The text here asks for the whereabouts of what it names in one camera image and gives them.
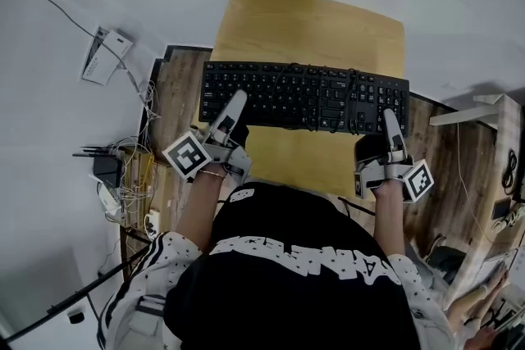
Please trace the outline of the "person's right forearm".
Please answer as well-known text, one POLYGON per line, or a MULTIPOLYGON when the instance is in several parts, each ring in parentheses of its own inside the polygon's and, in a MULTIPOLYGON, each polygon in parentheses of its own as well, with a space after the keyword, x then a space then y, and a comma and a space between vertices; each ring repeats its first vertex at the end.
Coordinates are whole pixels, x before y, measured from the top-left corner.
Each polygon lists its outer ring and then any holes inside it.
POLYGON ((403 184, 387 180, 372 193, 376 198, 374 239, 387 256, 404 255, 403 184))

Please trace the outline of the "black tripod leg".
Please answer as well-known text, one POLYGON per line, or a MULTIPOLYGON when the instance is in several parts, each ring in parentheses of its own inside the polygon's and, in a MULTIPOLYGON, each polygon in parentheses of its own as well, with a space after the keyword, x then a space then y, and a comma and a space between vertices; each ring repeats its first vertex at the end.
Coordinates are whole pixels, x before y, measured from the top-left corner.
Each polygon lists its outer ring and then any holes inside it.
POLYGON ((101 284, 105 283, 109 279, 111 279, 113 276, 118 274, 119 272, 123 271, 125 268, 127 268, 131 263, 135 262, 136 260, 140 259, 146 252, 148 251, 148 248, 145 247, 138 252, 136 252, 131 257, 124 260, 121 264, 115 266, 113 269, 111 269, 106 274, 100 276, 95 281, 91 282, 87 286, 83 287, 81 290, 74 292, 70 297, 62 300, 57 305, 51 306, 50 309, 47 311, 47 315, 40 318, 39 320, 35 321, 35 323, 25 327, 24 329, 12 334, 9 337, 2 337, 0 334, 0 339, 5 343, 9 344, 11 342, 14 342, 15 340, 23 337, 24 335, 28 334, 29 332, 37 329, 41 325, 49 322, 52 320, 55 316, 62 313, 66 309, 69 309, 74 304, 81 301, 83 298, 88 298, 89 294, 98 288, 101 284))

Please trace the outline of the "black keyboard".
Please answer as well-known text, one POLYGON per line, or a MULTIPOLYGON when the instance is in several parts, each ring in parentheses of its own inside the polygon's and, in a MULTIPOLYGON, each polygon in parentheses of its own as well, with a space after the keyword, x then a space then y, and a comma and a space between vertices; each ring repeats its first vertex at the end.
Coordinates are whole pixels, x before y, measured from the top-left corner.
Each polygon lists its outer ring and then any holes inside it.
POLYGON ((247 93, 246 125, 288 130, 380 134, 390 108, 409 133, 409 82, 361 70, 299 63, 207 61, 198 118, 211 122, 238 90, 247 93))

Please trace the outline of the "small black device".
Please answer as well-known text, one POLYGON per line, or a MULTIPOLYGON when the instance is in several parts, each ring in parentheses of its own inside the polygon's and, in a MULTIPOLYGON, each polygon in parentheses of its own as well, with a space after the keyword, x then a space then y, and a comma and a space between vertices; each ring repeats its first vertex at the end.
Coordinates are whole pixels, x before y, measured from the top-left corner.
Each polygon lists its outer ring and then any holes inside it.
POLYGON ((492 220, 498 220, 502 217, 506 217, 509 214, 512 199, 504 198, 495 202, 492 212, 492 220))

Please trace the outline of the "light desk with white legs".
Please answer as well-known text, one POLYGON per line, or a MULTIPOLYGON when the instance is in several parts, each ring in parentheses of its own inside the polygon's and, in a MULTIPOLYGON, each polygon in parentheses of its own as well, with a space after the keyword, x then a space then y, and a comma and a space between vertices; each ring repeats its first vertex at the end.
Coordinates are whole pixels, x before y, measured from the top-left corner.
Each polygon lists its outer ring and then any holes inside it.
POLYGON ((449 288, 443 292, 442 306, 448 309, 451 304, 478 286, 489 274, 484 267, 485 260, 505 257, 521 246, 525 235, 525 217, 514 226, 494 230, 492 212, 498 201, 509 197, 502 183, 504 169, 508 164, 508 152, 513 150, 517 156, 523 138, 523 115, 517 102, 505 94, 478 95, 473 98, 477 107, 433 116, 431 126, 454 125, 478 121, 485 117, 497 117, 495 151, 486 168, 469 170, 461 166, 461 142, 457 142, 457 168, 460 192, 465 197, 462 208, 465 221, 471 226, 464 231, 461 239, 447 239, 449 246, 466 243, 468 250, 458 273, 449 288))

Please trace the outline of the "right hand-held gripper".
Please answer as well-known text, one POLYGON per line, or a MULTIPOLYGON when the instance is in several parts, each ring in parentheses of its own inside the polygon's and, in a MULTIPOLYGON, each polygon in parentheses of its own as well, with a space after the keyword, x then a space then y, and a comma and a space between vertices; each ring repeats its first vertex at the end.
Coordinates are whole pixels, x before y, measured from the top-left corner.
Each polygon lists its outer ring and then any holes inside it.
POLYGON ((386 137, 365 135, 355 144, 355 195, 365 199, 368 190, 395 180, 403 185, 404 203, 416 203, 434 184, 427 162, 414 161, 407 154, 399 122, 390 108, 384 109, 383 121, 386 137))

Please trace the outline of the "white adapter box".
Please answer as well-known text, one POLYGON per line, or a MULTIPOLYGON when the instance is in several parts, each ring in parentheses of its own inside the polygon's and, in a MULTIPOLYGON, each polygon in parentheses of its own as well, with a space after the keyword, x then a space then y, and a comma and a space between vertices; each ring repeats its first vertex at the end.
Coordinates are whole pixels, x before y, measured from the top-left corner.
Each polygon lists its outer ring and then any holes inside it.
POLYGON ((105 217, 112 222, 122 225, 124 220, 123 204, 116 190, 108 187, 93 174, 89 174, 89 178, 96 182, 96 193, 103 205, 105 217))

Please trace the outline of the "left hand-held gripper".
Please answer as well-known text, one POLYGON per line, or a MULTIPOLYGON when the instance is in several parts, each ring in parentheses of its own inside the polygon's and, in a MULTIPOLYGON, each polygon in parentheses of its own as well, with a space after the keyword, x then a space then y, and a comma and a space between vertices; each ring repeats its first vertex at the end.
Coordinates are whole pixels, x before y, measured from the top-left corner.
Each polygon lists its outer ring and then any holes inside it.
POLYGON ((237 90, 210 129, 190 129, 162 151, 182 179, 194 178, 199 170, 214 164, 222 166, 238 184, 245 181, 252 165, 245 151, 249 129, 238 122, 247 100, 248 94, 237 90))

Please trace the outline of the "wooden table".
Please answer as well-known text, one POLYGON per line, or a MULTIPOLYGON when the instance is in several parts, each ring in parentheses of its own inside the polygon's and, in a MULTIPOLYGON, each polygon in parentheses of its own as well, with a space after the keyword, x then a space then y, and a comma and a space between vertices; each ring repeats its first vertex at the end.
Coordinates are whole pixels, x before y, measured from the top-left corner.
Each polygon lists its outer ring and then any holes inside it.
MULTIPOLYGON (((331 0, 229 0, 214 61, 271 61, 404 78, 404 27, 331 0)), ((342 197, 354 196, 358 136, 249 127, 251 176, 342 197)))

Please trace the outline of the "white printed carton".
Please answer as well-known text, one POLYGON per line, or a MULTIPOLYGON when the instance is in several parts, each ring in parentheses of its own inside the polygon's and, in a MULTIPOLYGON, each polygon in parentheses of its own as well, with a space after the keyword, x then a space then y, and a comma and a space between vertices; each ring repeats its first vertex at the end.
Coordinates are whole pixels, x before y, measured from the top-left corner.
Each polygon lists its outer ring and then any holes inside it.
POLYGON ((123 58, 133 41, 115 30, 99 27, 89 49, 80 78, 105 86, 117 68, 124 68, 123 58))

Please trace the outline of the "black router with antennas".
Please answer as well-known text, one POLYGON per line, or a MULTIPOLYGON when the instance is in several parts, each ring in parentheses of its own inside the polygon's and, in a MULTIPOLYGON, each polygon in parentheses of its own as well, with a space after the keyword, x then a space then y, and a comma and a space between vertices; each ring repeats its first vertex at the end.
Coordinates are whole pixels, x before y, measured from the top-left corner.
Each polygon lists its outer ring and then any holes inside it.
POLYGON ((110 147, 84 146, 72 154, 78 158, 93 159, 93 176, 112 189, 121 187, 123 161, 110 147))

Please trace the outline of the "white power strip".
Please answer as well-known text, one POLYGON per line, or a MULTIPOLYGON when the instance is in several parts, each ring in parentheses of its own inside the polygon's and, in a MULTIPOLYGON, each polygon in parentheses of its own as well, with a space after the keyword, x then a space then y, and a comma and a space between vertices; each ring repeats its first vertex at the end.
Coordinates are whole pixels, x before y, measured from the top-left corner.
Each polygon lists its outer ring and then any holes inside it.
POLYGON ((508 227, 513 227, 523 216, 525 216, 525 203, 516 203, 507 216, 498 219, 493 224, 492 231, 498 234, 508 227))

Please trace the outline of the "person's left forearm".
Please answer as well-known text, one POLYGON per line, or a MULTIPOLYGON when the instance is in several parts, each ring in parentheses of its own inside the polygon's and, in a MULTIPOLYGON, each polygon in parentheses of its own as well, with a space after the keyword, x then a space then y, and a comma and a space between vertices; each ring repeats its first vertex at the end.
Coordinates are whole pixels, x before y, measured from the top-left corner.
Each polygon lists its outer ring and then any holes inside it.
POLYGON ((225 178, 222 165, 208 164, 201 169, 194 177, 185 209, 176 224, 175 232, 201 250, 210 244, 217 201, 225 178))

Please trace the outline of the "person's white starred jacket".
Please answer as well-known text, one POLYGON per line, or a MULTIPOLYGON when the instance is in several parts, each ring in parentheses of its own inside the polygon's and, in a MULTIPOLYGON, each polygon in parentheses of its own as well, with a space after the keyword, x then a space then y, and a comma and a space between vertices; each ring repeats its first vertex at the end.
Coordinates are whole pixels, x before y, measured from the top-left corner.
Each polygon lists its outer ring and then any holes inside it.
MULTIPOLYGON (((421 349, 455 350, 455 338, 444 312, 433 301, 418 269, 406 256, 394 254, 382 260, 359 250, 332 247, 293 246, 286 252, 282 242, 258 236, 224 239, 213 253, 265 258, 302 276, 320 275, 321 269, 326 267, 340 280, 353 280, 367 286, 387 278, 404 289, 421 349)), ((199 247, 178 233, 160 234, 130 280, 104 307, 97 332, 101 349, 124 350, 124 335, 129 333, 130 350, 139 350, 140 343, 151 343, 154 350, 180 350, 180 339, 161 325, 162 310, 167 292, 202 254, 199 247)))

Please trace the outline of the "person's black printed shirt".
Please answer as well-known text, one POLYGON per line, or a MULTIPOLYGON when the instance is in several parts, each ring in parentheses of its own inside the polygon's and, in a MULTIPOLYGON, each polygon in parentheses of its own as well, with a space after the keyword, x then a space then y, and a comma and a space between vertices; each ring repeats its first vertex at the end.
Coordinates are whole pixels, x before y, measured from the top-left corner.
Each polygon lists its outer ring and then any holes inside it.
POLYGON ((182 350, 420 350, 385 253, 312 193, 250 182, 167 295, 182 350))

